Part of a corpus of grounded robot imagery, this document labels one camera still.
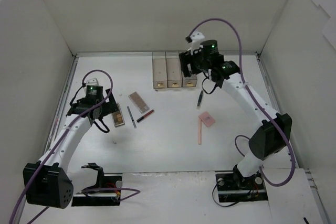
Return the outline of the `brown eyeshadow palette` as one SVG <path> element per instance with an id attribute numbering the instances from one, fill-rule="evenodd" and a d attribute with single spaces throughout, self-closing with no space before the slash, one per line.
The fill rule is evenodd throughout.
<path id="1" fill-rule="evenodd" d="M 120 109 L 120 105 L 117 103 L 117 110 L 112 113 L 113 125 L 114 127 L 120 127 L 125 125 L 125 121 Z"/>

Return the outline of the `pink-brown eyeshadow palette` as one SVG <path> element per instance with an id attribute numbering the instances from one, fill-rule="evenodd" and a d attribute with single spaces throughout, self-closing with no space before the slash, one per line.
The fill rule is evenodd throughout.
<path id="1" fill-rule="evenodd" d="M 144 102 L 137 92 L 133 92 L 128 97 L 141 113 L 145 113 L 149 110 L 149 106 Z"/>

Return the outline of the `pink square compact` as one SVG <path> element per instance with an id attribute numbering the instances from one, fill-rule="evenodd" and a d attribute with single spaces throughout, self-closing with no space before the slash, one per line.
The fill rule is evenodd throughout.
<path id="1" fill-rule="evenodd" d="M 215 123 L 215 119 L 208 112 L 203 112 L 198 118 L 206 127 L 211 127 Z"/>

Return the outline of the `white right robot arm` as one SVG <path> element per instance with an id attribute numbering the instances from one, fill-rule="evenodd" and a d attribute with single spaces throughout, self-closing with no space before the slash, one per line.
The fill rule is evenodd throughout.
<path id="1" fill-rule="evenodd" d="M 250 116 L 256 132 L 248 141 L 249 150 L 233 168 L 232 181 L 238 188 L 251 182 L 264 161 L 286 147 L 284 137 L 290 136 L 292 119 L 280 114 L 249 85 L 243 82 L 241 70 L 234 61 L 226 61 L 218 51 L 216 40 L 191 40 L 191 47 L 179 54 L 181 71 L 185 77 L 202 73 L 228 93 Z"/>

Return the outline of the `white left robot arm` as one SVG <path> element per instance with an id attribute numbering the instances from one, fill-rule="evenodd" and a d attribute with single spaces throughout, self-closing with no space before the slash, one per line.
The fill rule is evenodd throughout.
<path id="1" fill-rule="evenodd" d="M 65 124 L 49 150 L 34 164 L 23 170 L 25 196 L 29 204 L 66 208 L 73 195 L 89 188 L 99 192 L 105 186 L 103 169 L 95 163 L 68 172 L 71 158 L 84 135 L 97 120 L 117 110 L 111 89 L 87 85 L 86 95 L 72 99 Z"/>

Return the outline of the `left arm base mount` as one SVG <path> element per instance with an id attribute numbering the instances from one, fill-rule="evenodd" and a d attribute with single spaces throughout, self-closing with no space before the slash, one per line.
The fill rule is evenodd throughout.
<path id="1" fill-rule="evenodd" d="M 106 175 L 96 163 L 88 163 L 75 172 L 68 172 L 73 185 L 73 207 L 119 206 L 122 176 Z"/>

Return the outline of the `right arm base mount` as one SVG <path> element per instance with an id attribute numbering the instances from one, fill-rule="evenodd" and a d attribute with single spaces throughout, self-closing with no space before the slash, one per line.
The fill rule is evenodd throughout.
<path id="1" fill-rule="evenodd" d="M 266 186 L 259 172 L 240 184 L 235 181 L 233 173 L 216 174 L 212 198 L 216 204 L 225 208 L 242 202 L 268 201 Z"/>

